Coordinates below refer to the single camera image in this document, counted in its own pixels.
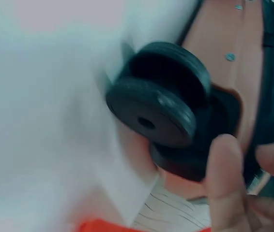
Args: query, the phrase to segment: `black trim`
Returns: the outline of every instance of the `black trim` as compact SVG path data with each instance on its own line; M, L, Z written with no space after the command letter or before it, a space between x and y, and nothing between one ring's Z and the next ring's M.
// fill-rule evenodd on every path
M249 186L260 175L255 158L258 145L274 143L274 3L263 0L264 61L259 107L251 144L244 162L244 179Z
M203 2L204 2L204 0L198 0L193 13L191 14L189 20L187 21L187 23L184 26L179 38L176 41L177 45L181 46L183 44L183 42L184 42L184 40L187 36L188 31L191 29L191 27L194 23L194 20L196 19L197 15L199 13L199 10L201 9L201 6L202 6Z

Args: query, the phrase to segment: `blurred surface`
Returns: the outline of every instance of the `blurred surface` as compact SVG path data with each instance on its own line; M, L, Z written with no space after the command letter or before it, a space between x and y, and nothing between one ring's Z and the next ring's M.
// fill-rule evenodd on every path
M0 231L129 225L157 173L105 90L145 44L177 41L197 0L0 0Z

